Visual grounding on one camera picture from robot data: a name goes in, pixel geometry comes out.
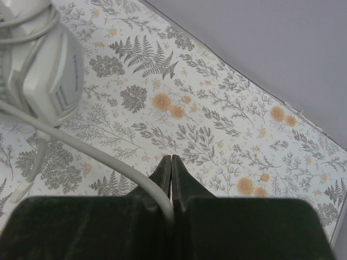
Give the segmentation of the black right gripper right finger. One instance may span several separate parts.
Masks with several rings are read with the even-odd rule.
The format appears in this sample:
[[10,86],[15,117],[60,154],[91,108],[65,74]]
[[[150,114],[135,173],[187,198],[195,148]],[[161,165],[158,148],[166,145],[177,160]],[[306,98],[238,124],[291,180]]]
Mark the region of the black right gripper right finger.
[[177,259],[334,259],[315,210],[301,199],[219,198],[172,156]]

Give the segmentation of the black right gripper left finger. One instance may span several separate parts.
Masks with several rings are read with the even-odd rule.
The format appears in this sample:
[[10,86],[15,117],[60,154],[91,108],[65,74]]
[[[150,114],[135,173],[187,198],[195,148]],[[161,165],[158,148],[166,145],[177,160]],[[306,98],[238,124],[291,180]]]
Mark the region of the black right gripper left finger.
[[23,200],[1,234],[1,259],[173,259],[169,245],[158,204],[136,187]]

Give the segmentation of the white grey headphones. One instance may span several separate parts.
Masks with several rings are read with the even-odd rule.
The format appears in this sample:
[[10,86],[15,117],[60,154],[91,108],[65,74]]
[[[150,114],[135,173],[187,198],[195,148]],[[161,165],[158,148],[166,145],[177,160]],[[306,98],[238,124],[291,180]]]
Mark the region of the white grey headphones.
[[53,2],[1,1],[1,117],[34,126],[38,137],[33,166],[12,203],[31,189],[54,129],[77,113],[83,83],[82,45]]

